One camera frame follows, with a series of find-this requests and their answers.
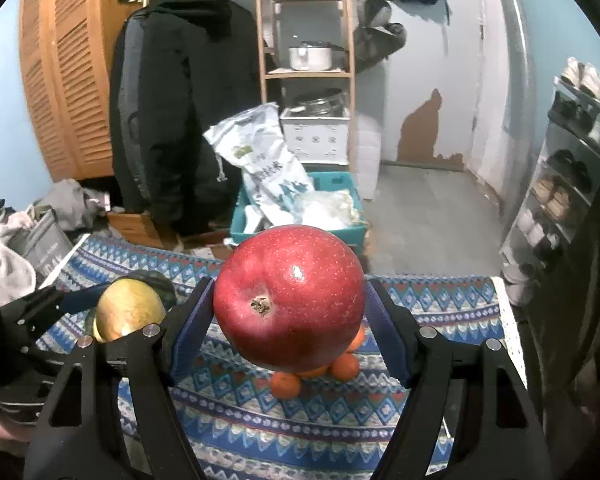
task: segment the patterned tablecloth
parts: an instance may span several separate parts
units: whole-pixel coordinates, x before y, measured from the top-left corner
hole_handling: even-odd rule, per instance
[[[202,276],[217,276],[221,263],[92,235],[62,268],[56,286],[77,290],[130,270],[157,269],[184,300]],[[449,339],[480,344],[494,337],[504,342],[496,294],[500,287],[491,278],[377,278],[396,304]],[[68,352],[82,334],[84,318],[85,313],[63,317],[40,338],[39,346]],[[392,436],[408,391],[388,376],[368,326],[356,355],[360,373],[355,380],[340,383],[323,376],[303,381],[297,398],[279,402],[269,391],[270,372],[242,359],[212,323],[190,375],[171,392],[206,475],[233,480],[368,478]],[[123,430],[138,438],[125,381],[118,404]],[[451,445],[443,426],[430,472],[445,466]]]

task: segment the gray floor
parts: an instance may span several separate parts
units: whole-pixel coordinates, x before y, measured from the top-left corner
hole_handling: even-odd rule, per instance
[[[497,276],[498,211],[468,174],[381,166],[365,202],[373,274]]]

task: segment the cooking pot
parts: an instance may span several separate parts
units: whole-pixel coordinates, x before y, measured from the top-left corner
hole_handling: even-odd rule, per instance
[[[321,72],[333,66],[332,51],[344,52],[341,46],[328,41],[303,41],[289,48],[289,65],[294,70]]]
[[[325,88],[306,92],[294,99],[293,115],[304,117],[342,117],[344,92],[339,88]]]

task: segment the light blue wall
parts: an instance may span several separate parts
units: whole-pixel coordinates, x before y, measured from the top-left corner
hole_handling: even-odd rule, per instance
[[[42,197],[51,177],[38,148],[20,75],[18,7],[7,0],[0,8],[0,197],[22,210]]]
[[[520,0],[536,71],[537,108],[534,151],[538,152],[552,104],[554,76],[569,56],[591,62],[600,74],[600,37],[574,0]]]

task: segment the teal plastic basket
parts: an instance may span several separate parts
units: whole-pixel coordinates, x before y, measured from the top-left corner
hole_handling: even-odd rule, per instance
[[[356,191],[356,186],[353,184],[351,174],[347,171],[320,171],[309,173],[309,176],[314,181],[316,191],[337,191],[339,189],[348,189],[353,197],[353,205],[361,216],[364,208]],[[234,209],[234,217],[231,220],[231,238],[237,244],[242,243],[247,238],[252,237],[256,233],[245,233],[246,218],[244,216],[244,207],[249,205],[247,192],[242,188],[238,194],[238,202]],[[360,224],[347,229],[337,229],[330,231],[340,240],[349,245],[356,254],[362,254],[365,246],[366,224]]]

